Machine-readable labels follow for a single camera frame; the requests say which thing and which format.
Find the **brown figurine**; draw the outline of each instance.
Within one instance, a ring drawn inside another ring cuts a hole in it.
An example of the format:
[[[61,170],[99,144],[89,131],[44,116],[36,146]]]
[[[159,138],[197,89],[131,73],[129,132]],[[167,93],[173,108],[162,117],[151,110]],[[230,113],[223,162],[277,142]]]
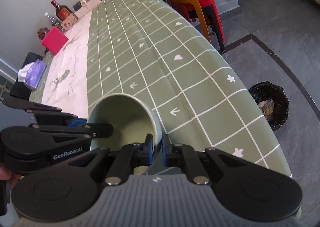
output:
[[[38,30],[38,38],[40,40],[42,40],[48,31],[49,31],[49,29],[47,27],[39,29]]]

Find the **black trash bag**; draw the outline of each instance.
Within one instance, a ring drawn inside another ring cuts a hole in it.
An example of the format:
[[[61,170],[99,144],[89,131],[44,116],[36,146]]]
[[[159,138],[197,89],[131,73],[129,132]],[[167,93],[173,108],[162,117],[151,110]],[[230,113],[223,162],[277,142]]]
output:
[[[289,115],[289,100],[282,87],[266,81],[252,86],[249,93],[257,104],[271,97],[275,107],[268,123],[273,131],[284,125]]]

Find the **table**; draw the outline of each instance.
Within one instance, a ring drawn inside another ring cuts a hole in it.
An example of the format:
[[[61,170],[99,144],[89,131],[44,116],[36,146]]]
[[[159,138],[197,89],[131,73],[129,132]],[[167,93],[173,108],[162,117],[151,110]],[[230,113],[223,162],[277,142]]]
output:
[[[151,107],[173,143],[214,146],[291,175],[241,80],[163,1],[105,0],[67,37],[58,55],[45,56],[48,68],[30,101],[87,117],[104,96],[124,92]]]

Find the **bolt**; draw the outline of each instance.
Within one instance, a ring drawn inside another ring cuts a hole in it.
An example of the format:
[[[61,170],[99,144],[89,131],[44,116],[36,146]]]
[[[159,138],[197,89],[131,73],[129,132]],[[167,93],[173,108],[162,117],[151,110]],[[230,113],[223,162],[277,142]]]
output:
[[[193,182],[195,182],[196,184],[208,184],[209,183],[209,179],[206,176],[196,176],[193,179]]]
[[[121,179],[117,176],[110,176],[105,180],[107,185],[119,185],[121,183]]]

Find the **white arrow print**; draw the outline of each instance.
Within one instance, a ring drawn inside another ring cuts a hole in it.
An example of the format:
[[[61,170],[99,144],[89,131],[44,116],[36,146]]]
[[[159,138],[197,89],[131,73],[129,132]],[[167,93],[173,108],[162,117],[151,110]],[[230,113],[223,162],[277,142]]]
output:
[[[174,115],[174,116],[176,116],[175,113],[177,113],[177,112],[180,111],[180,110],[176,110],[176,109],[178,109],[178,107],[174,108],[174,109],[170,112],[170,113],[171,113],[172,115]]]
[[[134,86],[136,86],[137,84],[135,82],[133,82],[131,85],[130,85],[130,88],[134,89]]]

